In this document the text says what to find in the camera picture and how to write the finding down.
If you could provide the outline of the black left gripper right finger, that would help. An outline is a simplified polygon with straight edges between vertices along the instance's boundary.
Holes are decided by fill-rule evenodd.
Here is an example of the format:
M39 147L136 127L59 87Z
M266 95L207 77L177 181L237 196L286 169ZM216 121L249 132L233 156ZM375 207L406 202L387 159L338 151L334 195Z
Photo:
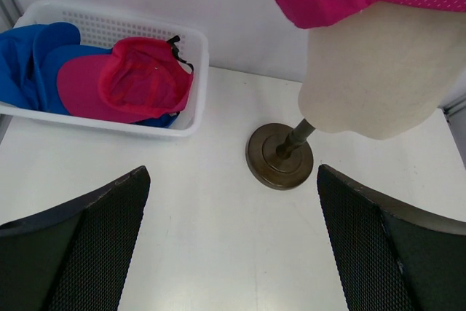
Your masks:
M465 223L328 165L317 191L349 310L464 310Z

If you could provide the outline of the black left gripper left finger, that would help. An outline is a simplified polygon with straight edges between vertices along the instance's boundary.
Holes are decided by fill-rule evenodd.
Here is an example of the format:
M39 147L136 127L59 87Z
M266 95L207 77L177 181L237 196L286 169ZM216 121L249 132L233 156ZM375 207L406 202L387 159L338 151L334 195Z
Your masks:
M149 196L140 166L1 225L2 310L117 310Z

